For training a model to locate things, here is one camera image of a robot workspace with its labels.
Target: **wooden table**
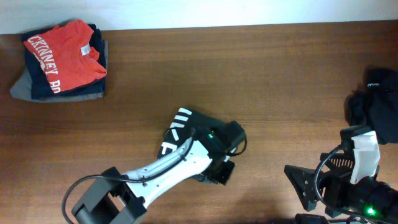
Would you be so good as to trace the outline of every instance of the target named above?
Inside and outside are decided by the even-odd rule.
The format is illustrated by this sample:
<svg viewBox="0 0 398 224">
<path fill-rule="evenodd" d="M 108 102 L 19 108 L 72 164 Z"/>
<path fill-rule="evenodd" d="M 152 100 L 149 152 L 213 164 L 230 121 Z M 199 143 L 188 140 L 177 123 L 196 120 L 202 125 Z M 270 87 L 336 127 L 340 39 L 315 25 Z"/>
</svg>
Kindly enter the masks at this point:
<svg viewBox="0 0 398 224">
<path fill-rule="evenodd" d="M 187 106 L 246 130 L 227 186 L 186 180 L 145 223 L 264 223 L 304 213 L 284 166 L 315 168 L 340 143 L 344 102 L 370 65 L 397 68 L 398 22 L 103 32 L 106 96 L 79 103 L 15 100 L 19 35 L 0 36 L 0 223 L 65 223 L 78 178 L 155 161 L 162 133 Z M 381 146 L 379 180 L 398 188 L 397 145 Z M 91 182 L 79 185 L 68 212 Z M 318 205 L 314 213 L 324 214 Z"/>
</svg>

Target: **red t-shirt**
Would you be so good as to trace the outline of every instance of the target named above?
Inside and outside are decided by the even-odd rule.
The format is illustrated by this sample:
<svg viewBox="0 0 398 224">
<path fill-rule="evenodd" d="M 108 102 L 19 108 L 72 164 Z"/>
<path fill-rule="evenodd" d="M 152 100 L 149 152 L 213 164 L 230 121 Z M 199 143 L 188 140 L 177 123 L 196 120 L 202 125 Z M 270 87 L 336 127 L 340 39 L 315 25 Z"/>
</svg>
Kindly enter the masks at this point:
<svg viewBox="0 0 398 224">
<path fill-rule="evenodd" d="M 88 44 L 93 32 L 77 19 L 24 42 L 40 62 L 54 93 L 105 77 L 106 69 L 97 62 L 100 53 Z"/>
</svg>

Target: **white wall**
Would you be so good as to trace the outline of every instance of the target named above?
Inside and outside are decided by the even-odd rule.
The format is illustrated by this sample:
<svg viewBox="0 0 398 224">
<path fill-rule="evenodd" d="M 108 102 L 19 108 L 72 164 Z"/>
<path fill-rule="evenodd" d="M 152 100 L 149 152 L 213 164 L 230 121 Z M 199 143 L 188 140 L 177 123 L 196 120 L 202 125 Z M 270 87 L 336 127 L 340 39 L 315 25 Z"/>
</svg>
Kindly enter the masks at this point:
<svg viewBox="0 0 398 224">
<path fill-rule="evenodd" d="M 1 0 L 0 34 L 80 18 L 100 29 L 238 26 L 398 18 L 397 0 Z"/>
</svg>

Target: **white stripe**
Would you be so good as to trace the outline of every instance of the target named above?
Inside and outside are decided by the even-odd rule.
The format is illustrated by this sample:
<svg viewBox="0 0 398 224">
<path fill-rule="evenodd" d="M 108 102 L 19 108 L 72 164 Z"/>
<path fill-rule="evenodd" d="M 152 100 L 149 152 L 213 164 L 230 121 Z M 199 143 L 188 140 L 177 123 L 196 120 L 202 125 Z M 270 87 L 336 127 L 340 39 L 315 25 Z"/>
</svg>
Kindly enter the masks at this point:
<svg viewBox="0 0 398 224">
<path fill-rule="evenodd" d="M 177 146 L 176 146 L 176 145 L 171 144 L 171 143 L 168 143 L 168 142 L 163 142 L 163 143 L 162 143 L 162 147 L 163 147 L 163 149 L 162 149 L 162 155 L 166 154 L 166 149 L 167 149 L 167 148 L 172 149 L 173 152 L 177 149 Z"/>
<path fill-rule="evenodd" d="M 180 123 L 176 123 L 176 122 L 173 122 L 173 123 L 170 125 L 170 128 L 183 128 L 183 127 L 185 127 L 185 125 L 180 124 Z"/>
<path fill-rule="evenodd" d="M 177 131 L 175 129 L 172 129 L 173 137 L 176 141 L 178 141 L 180 138 L 178 137 Z"/>
<path fill-rule="evenodd" d="M 191 115 L 191 114 L 192 114 L 191 111 L 189 111 L 189 110 L 187 110 L 187 109 L 185 109 L 185 108 L 180 108 L 180 109 L 178 110 L 178 112 L 186 113 L 187 115 Z"/>
<path fill-rule="evenodd" d="M 180 121 L 188 121 L 187 117 L 180 116 L 180 115 L 175 115 L 174 119 L 179 119 Z"/>
</svg>

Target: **green led indicator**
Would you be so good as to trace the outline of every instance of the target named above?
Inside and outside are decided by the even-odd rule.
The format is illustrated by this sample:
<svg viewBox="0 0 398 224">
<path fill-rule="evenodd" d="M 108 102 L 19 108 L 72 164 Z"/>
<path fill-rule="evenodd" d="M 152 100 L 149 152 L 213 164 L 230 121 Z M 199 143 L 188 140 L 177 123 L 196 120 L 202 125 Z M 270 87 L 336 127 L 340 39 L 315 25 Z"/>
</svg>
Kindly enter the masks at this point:
<svg viewBox="0 0 398 224">
<path fill-rule="evenodd" d="M 375 214 L 376 214 L 376 211 L 373 210 L 373 208 L 368 208 L 368 214 L 369 214 L 369 215 L 375 215 Z"/>
</svg>

